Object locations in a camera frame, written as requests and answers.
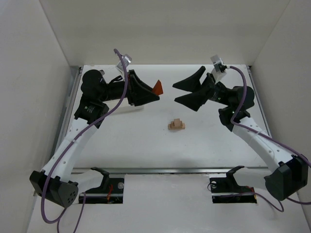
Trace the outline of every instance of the black clamp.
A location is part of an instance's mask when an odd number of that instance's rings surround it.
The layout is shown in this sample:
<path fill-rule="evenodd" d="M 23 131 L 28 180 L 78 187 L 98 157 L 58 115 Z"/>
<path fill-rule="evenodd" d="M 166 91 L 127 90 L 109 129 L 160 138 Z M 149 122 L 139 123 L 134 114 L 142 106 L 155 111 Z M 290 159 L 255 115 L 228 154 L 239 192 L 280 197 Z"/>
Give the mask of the black clamp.
<path fill-rule="evenodd" d="M 139 79 L 133 69 L 129 70 L 128 77 L 125 78 L 128 79 L 126 97 L 130 105 L 140 106 L 160 99 L 154 88 L 151 88 Z M 81 90 L 83 96 L 89 100 L 99 102 L 120 99 L 125 84 L 121 76 L 106 83 L 101 72 L 95 69 L 86 72 L 83 75 L 82 81 Z"/>
<path fill-rule="evenodd" d="M 103 170 L 102 168 L 98 168 L 98 167 L 92 167 L 91 170 L 97 171 L 103 175 L 103 180 L 102 180 L 100 188 L 106 189 L 108 184 L 109 184 L 109 172 Z"/>
<path fill-rule="evenodd" d="M 220 111 L 222 114 L 227 115 L 228 110 L 232 116 L 233 112 L 237 109 L 241 102 L 243 87 L 235 86 L 232 89 L 229 89 L 221 82 L 216 83 L 214 76 L 210 73 L 207 73 L 206 78 L 201 84 L 200 79 L 205 70 L 206 68 L 202 66 L 190 77 L 173 84 L 174 88 L 191 92 L 190 94 L 177 97 L 175 102 L 178 102 L 194 111 L 198 111 L 199 108 L 207 102 L 207 100 L 211 100 L 228 106 Z M 251 87 L 247 87 L 246 98 L 240 111 L 244 112 L 246 109 L 253 107 L 255 105 L 254 98 L 254 90 Z M 228 116 L 221 116 L 222 122 L 225 122 L 222 118 L 229 119 Z"/>
<path fill-rule="evenodd" d="M 226 173 L 226 177 L 211 177 L 209 179 L 212 193 L 245 193 L 252 192 L 248 186 L 239 186 L 235 181 L 233 174 L 244 166 L 236 166 Z"/>

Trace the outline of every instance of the wooden block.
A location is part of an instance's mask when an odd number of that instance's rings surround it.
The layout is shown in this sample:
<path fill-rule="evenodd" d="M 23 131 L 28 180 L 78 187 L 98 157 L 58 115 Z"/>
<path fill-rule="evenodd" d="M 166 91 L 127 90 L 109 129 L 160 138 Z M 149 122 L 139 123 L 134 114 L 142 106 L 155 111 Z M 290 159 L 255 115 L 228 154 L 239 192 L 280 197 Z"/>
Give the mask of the wooden block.
<path fill-rule="evenodd" d="M 168 125 L 169 130 L 184 130 L 186 128 L 185 123 L 183 123 L 179 118 L 174 119 Z"/>

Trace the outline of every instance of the white table surface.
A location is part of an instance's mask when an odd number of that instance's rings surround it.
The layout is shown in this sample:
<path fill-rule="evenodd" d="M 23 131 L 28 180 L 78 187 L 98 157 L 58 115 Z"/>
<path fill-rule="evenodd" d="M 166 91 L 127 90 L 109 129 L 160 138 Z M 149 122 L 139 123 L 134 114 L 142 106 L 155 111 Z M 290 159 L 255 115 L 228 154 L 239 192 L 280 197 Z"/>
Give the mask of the white table surface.
<path fill-rule="evenodd" d="M 75 167 L 265 166 L 244 141 L 220 123 L 218 109 L 224 105 L 208 100 L 198 112 L 194 112 L 174 102 L 176 97 L 187 92 L 172 88 L 173 83 L 192 75 L 200 66 L 130 65 L 128 69 L 134 69 L 138 77 L 151 87 L 160 79 L 164 94 L 159 101 L 146 104 L 142 110 L 107 117 L 85 146 Z M 236 66 L 244 72 L 248 86 L 252 86 L 246 66 Z M 206 68 L 206 72 L 211 72 L 213 66 L 206 65 Z M 112 65 L 84 66 L 83 74 L 90 69 L 103 69 L 107 82 L 119 75 Z M 234 70 L 229 70 L 222 82 L 229 88 L 242 85 L 239 73 Z M 71 119 L 80 102 L 81 84 L 82 78 Z M 256 98 L 255 106 L 249 112 L 266 130 Z M 186 129 L 169 131 L 168 124 L 174 118 L 180 118 Z"/>
<path fill-rule="evenodd" d="M 123 204 L 87 204 L 76 233 L 308 233 L 300 205 L 283 201 L 284 213 L 272 209 L 263 199 L 258 204 L 213 204 L 207 190 L 207 175 L 126 175 Z M 257 189 L 278 206 L 267 191 Z M 56 224 L 41 217 L 40 201 L 27 233 L 55 233 Z M 48 218 L 61 207 L 46 201 Z M 81 204 L 65 212 L 61 233 L 72 233 Z"/>

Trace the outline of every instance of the white wall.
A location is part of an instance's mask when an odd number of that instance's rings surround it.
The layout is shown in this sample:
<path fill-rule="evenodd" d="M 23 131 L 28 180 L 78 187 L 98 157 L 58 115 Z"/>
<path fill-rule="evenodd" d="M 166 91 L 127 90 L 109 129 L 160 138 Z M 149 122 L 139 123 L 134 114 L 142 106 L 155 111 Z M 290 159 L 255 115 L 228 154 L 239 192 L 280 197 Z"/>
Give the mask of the white wall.
<path fill-rule="evenodd" d="M 29 176 L 51 153 L 70 69 L 38 0 L 0 6 L 0 231 L 19 233 L 33 203 Z"/>
<path fill-rule="evenodd" d="M 40 0 L 70 65 L 251 65 L 289 0 Z"/>
<path fill-rule="evenodd" d="M 311 160 L 311 1 L 291 0 L 252 67 L 274 138 Z M 309 185 L 299 194 L 311 201 Z M 311 223 L 311 206 L 304 208 Z"/>

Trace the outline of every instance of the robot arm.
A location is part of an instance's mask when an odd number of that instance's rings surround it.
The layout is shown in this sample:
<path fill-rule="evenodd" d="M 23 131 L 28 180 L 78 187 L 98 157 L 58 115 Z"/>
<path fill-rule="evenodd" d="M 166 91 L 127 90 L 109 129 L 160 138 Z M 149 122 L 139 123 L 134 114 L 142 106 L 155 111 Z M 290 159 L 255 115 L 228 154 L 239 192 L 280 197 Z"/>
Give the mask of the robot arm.
<path fill-rule="evenodd" d="M 177 89 L 191 92 L 177 97 L 175 101 L 194 111 L 198 111 L 207 100 L 226 105 L 218 111 L 221 123 L 244 140 L 263 159 L 270 170 L 262 171 L 237 166 L 228 171 L 226 177 L 210 177 L 211 183 L 217 183 L 214 188 L 212 187 L 212 193 L 251 192 L 252 188 L 249 186 L 255 186 L 266 188 L 277 200 L 284 200 L 307 184 L 308 165 L 300 157 L 292 155 L 288 150 L 258 133 L 231 123 L 231 118 L 241 102 L 243 87 L 226 88 L 219 81 L 225 76 L 227 66 L 218 56 L 212 57 L 212 61 L 215 68 L 212 73 L 207 73 L 202 84 L 200 78 L 205 67 L 201 67 L 189 78 L 173 85 Z M 247 112 L 247 109 L 254 106 L 254 97 L 254 90 L 247 87 L 245 101 L 234 121 L 266 135 Z"/>
<path fill-rule="evenodd" d="M 130 63 L 128 55 L 123 56 L 123 59 L 127 59 L 126 65 Z M 154 88 L 151 88 L 138 78 L 134 70 L 129 70 L 129 75 L 125 78 L 128 79 L 126 97 L 130 105 L 140 106 L 157 101 L 160 99 L 159 95 L 163 93 L 160 81 Z M 72 205 L 80 193 L 96 187 L 105 189 L 108 184 L 109 173 L 97 167 L 91 168 L 85 173 L 71 176 L 75 162 L 79 159 L 89 139 L 100 128 L 102 121 L 91 126 L 77 140 L 74 139 L 85 127 L 108 112 L 109 108 L 103 101 L 120 99 L 125 85 L 120 76 L 114 78 L 110 83 L 106 83 L 98 70 L 86 72 L 82 80 L 81 90 L 83 94 L 68 134 L 42 170 L 40 172 L 33 171 L 30 176 L 36 193 L 41 196 L 47 176 L 56 160 L 60 158 L 68 145 L 73 143 L 54 169 L 46 192 L 46 199 L 64 208 Z"/>

